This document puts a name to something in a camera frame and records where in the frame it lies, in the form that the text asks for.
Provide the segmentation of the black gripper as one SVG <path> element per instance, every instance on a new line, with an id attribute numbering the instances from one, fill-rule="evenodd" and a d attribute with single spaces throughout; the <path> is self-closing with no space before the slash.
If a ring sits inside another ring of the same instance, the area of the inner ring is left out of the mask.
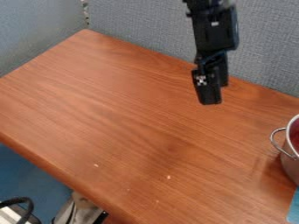
<path id="1" fill-rule="evenodd" d="M 191 21 L 198 65 L 191 71 L 192 84 L 200 104 L 220 104 L 220 86 L 226 87 L 230 82 L 227 52 L 239 47 L 236 7 L 195 7 L 191 9 Z"/>

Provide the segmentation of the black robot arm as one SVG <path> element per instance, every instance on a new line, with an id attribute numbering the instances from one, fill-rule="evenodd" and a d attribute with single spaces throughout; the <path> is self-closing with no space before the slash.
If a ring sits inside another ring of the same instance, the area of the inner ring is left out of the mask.
<path id="1" fill-rule="evenodd" d="M 220 88 L 230 82 L 228 51 L 239 47 L 236 4 L 230 0 L 183 0 L 192 22 L 196 68 L 192 84 L 203 105 L 222 103 Z"/>

